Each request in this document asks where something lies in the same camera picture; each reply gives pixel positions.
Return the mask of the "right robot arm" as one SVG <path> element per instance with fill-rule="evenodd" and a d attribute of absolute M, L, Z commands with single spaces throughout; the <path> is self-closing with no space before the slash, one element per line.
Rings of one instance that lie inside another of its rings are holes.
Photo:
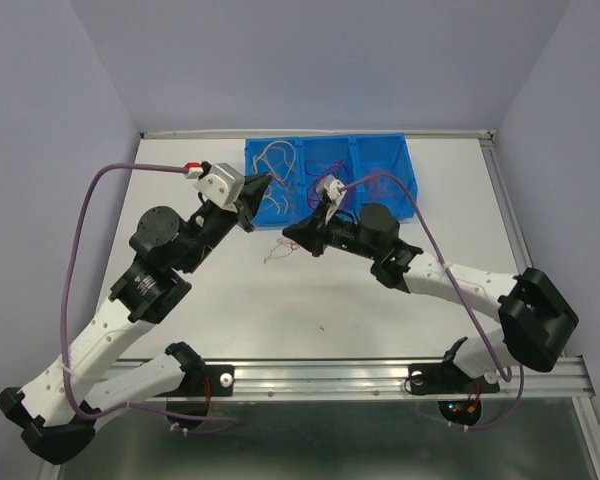
<path fill-rule="evenodd" d="M 315 257 L 332 247 L 369 259 L 371 274 L 384 287 L 458 304 L 499 325 L 460 338 L 437 364 L 412 366 L 407 392 L 464 393 L 486 374 L 515 366 L 553 370 L 579 319 L 543 271 L 528 267 L 520 274 L 499 274 L 445 264 L 403 241 L 398 220 L 377 203 L 365 205 L 355 220 L 329 217 L 327 211 L 319 205 L 285 227 L 283 236 Z"/>

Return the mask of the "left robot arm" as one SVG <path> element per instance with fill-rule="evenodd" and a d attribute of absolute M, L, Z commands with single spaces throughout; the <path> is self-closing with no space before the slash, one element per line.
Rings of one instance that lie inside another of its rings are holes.
<path fill-rule="evenodd" d="M 25 445 L 53 465 L 75 458 L 109 421 L 130 408 L 143 409 L 156 395 L 202 397 L 191 414 L 166 415 L 183 431 L 209 420 L 212 390 L 221 381 L 184 342 L 125 374 L 102 378 L 189 293 L 184 274 L 201 266 L 234 227 L 252 230 L 271 182 L 268 174 L 242 176 L 226 164 L 197 164 L 189 174 L 200 208 L 189 219 L 168 206 L 147 210 L 129 240 L 133 262 L 93 319 L 74 340 L 61 340 L 60 355 L 35 379 L 0 393 L 0 410 L 21 428 Z"/>

